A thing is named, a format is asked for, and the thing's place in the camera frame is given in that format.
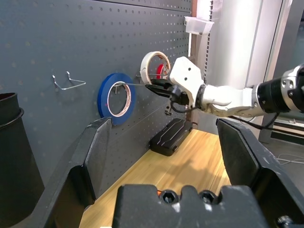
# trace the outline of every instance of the white wall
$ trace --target white wall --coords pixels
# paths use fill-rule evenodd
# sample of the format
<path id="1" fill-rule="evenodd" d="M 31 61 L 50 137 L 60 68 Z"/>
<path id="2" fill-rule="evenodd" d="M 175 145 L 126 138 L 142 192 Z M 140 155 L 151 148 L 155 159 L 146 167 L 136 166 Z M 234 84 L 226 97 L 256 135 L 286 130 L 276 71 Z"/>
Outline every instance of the white wall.
<path id="1" fill-rule="evenodd" d="M 206 18 L 198 1 L 198 17 Z M 262 82 L 275 33 L 280 0 L 214 0 L 207 83 L 244 88 Z M 206 38 L 198 40 L 198 67 L 205 67 Z M 217 117 L 200 113 L 199 129 L 217 134 Z"/>

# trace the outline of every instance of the tape roll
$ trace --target tape roll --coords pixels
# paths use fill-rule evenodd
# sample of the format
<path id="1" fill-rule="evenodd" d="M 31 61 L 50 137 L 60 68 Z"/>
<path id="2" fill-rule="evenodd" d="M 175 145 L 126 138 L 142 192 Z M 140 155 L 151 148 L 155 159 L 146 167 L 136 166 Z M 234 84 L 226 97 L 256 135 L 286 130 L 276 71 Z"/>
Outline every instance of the tape roll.
<path id="1" fill-rule="evenodd" d="M 164 70 L 163 64 L 160 64 L 156 70 L 156 79 L 162 78 L 163 70 Z"/>
<path id="2" fill-rule="evenodd" d="M 148 71 L 149 71 L 149 64 L 150 64 L 152 58 L 155 57 L 155 56 L 158 56 L 158 58 L 160 58 L 162 60 L 162 63 L 164 65 L 164 70 L 163 70 L 164 74 L 168 74 L 171 70 L 170 61 L 164 53 L 162 53 L 160 51 L 149 52 L 142 59 L 142 64 L 141 64 L 141 77 L 142 77 L 143 83 L 145 83 L 145 84 L 150 84 L 151 85 L 151 80 L 149 78 L 149 72 Z"/>
<path id="3" fill-rule="evenodd" d="M 102 82 L 97 98 L 98 111 L 101 117 L 111 117 L 113 125 L 123 124 L 130 116 L 135 106 L 135 87 L 122 83 L 132 84 L 132 79 L 122 73 L 111 74 Z M 123 110 L 114 114 L 110 110 L 109 96 L 115 85 L 121 85 L 127 93 L 127 100 Z"/>

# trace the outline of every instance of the blue tape roll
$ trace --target blue tape roll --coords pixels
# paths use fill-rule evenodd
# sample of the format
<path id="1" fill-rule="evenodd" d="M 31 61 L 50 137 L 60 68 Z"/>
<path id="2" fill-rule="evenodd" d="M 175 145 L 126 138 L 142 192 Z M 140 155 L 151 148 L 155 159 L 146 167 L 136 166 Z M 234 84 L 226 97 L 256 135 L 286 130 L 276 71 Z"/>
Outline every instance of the blue tape roll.
<path id="1" fill-rule="evenodd" d="M 132 79 L 125 74 L 111 74 L 102 82 L 97 98 L 98 111 L 101 117 L 111 117 L 113 125 L 123 124 L 130 116 L 135 106 L 135 88 L 133 85 L 122 85 L 127 92 L 127 101 L 119 114 L 113 114 L 109 107 L 109 95 L 114 84 L 125 82 L 132 84 Z"/>

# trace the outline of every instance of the screw hole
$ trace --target screw hole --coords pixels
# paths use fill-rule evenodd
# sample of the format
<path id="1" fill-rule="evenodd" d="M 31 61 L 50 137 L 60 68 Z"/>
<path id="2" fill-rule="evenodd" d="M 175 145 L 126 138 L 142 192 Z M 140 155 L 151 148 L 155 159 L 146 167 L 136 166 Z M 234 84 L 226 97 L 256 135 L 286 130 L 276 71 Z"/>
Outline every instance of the screw hole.
<path id="1" fill-rule="evenodd" d="M 171 190 L 164 190 L 160 194 L 160 198 L 168 204 L 177 203 L 179 200 L 177 194 Z"/>

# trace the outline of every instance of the cable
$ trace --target cable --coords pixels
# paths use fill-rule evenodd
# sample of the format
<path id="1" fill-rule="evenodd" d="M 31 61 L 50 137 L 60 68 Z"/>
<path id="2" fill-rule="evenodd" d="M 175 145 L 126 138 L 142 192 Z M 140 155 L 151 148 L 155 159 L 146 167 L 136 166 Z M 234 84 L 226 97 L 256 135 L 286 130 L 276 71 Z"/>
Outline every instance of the cable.
<path id="1" fill-rule="evenodd" d="M 283 156 L 292 156 L 292 157 L 295 157 L 297 159 L 294 159 L 294 160 L 282 159 L 282 158 L 280 158 L 280 156 L 282 156 L 282 155 Z M 289 163 L 304 164 L 304 162 L 300 162 L 300 161 L 304 161 L 304 157 L 293 155 L 293 154 L 288 154 L 288 153 L 282 153 L 282 154 L 280 154 L 277 157 L 277 160 L 278 161 L 285 161 L 285 163 L 280 163 L 281 165 L 286 165 L 286 164 L 289 164 Z"/>
<path id="2" fill-rule="evenodd" d="M 199 107 L 189 108 L 189 109 L 185 109 L 185 110 L 178 110 L 173 106 L 173 101 L 171 101 L 171 108 L 176 113 L 188 113 L 188 112 L 192 112 L 195 109 L 198 109 Z"/>
<path id="3" fill-rule="evenodd" d="M 289 164 L 289 163 L 304 164 L 304 162 L 300 162 L 300 161 L 303 161 L 304 159 L 287 160 L 287 159 L 277 158 L 277 160 L 285 161 L 285 163 L 280 163 L 280 165 L 286 165 L 286 164 Z"/>
<path id="4" fill-rule="evenodd" d="M 247 123 L 248 125 L 250 125 L 254 128 L 257 128 L 259 130 L 263 130 L 263 129 L 274 130 L 273 128 L 269 128 L 269 126 L 271 124 L 273 124 L 273 122 L 276 120 L 276 118 L 279 116 L 279 114 L 280 113 L 276 113 L 274 118 L 268 124 L 266 124 L 265 126 L 261 126 L 261 125 L 255 124 L 255 123 L 251 123 L 250 121 L 242 120 L 242 119 L 240 119 L 238 117 L 235 117 L 235 116 L 228 116 L 228 117 L 231 118 L 231 119 L 234 119 L 234 120 L 239 120 L 241 122 Z"/>

